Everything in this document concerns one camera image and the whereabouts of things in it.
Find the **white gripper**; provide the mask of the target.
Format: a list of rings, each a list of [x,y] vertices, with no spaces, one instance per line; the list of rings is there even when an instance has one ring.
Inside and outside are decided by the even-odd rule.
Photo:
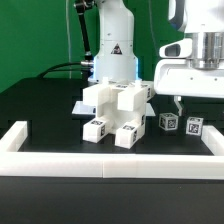
[[[183,115],[181,96],[224,98],[224,62],[218,69],[200,70],[185,59],[163,59],[155,69],[157,94],[174,95],[178,116]]]

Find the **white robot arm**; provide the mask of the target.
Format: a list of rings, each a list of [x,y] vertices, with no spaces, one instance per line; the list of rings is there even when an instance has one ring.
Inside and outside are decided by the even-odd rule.
[[[100,50],[83,61],[93,68],[82,104],[98,112],[145,112],[154,94],[224,98],[224,0],[169,0],[169,22],[184,33],[160,48],[154,80],[138,78],[133,14],[123,0],[84,0],[100,15]]]

